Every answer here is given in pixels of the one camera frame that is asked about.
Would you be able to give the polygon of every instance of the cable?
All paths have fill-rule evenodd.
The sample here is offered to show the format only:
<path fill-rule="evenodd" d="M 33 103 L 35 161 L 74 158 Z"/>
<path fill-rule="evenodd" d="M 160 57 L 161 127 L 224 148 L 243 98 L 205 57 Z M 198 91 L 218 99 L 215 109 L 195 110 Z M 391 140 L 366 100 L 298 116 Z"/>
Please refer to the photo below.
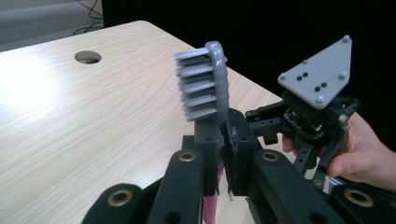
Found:
<path fill-rule="evenodd" d="M 98 0 L 95 0 L 95 3 L 93 3 L 93 6 L 91 7 L 90 12 L 88 13 L 88 16 L 92 19 L 96 19 L 96 20 L 102 20 L 103 18 L 100 17 L 94 17 L 91 15 L 91 13 L 93 12 L 93 8 L 96 6 L 96 3 L 98 2 Z"/>
<path fill-rule="evenodd" d="M 75 32 L 73 32 L 73 35 L 75 35 L 77 32 L 79 32 L 79 31 L 81 31 L 81 30 L 85 30 L 85 31 L 83 32 L 83 34 L 85 34 L 85 33 L 88 32 L 89 29 L 102 29 L 102 28 L 104 28 L 103 26 L 101 26 L 101 27 L 94 27 L 94 25 L 96 25 L 96 24 L 101 24 L 101 23 L 103 23 L 103 22 L 102 22 L 102 21 L 94 22 L 93 24 L 91 24 L 91 25 L 88 26 L 88 27 L 83 27 L 83 28 L 80 28 L 80 29 L 76 30 Z"/>

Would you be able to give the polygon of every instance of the floor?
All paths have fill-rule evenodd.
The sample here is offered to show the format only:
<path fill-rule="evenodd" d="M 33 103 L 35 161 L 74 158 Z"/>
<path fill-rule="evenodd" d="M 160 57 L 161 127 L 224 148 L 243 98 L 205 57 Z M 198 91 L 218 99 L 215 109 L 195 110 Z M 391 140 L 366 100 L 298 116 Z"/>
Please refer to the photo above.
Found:
<path fill-rule="evenodd" d="M 102 15 L 79 2 L 0 10 L 0 52 L 103 27 Z"/>

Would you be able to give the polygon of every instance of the human hand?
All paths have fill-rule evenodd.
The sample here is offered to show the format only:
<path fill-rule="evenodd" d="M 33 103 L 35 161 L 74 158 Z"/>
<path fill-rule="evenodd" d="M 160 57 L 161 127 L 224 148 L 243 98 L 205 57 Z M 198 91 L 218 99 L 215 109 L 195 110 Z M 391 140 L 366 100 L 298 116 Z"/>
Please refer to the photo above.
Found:
<path fill-rule="evenodd" d="M 358 113 L 354 113 L 348 123 L 343 147 L 330 162 L 327 175 L 340 175 L 354 182 L 396 192 L 396 153 L 378 139 Z M 298 154 L 293 139 L 283 135 L 282 143 L 284 152 L 292 152 L 295 156 Z"/>

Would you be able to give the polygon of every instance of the wooden table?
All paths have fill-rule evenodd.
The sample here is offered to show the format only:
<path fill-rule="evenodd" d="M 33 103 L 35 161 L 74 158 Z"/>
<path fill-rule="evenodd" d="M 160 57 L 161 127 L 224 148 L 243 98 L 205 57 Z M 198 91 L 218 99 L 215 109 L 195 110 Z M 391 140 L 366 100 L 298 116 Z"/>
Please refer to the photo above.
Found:
<path fill-rule="evenodd" d="M 190 49 L 136 21 L 0 53 L 0 223 L 80 223 L 107 188 L 161 178 L 193 134 L 174 59 Z M 79 63 L 78 52 L 101 60 Z M 229 72 L 230 107 L 280 100 Z M 225 176 L 217 221 L 253 222 L 245 198 L 230 201 Z"/>

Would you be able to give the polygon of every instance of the finger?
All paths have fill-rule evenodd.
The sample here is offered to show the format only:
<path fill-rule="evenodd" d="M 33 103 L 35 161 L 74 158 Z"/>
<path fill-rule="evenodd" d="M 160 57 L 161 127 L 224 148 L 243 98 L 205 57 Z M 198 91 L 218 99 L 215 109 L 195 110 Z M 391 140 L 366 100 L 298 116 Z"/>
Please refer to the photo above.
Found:
<path fill-rule="evenodd" d="M 370 162 L 363 159 L 360 153 L 348 152 L 336 156 L 329 164 L 328 176 L 351 175 L 370 170 Z"/>
<path fill-rule="evenodd" d="M 285 135 L 282 135 L 282 145 L 284 152 L 291 152 L 294 150 L 294 140 Z"/>

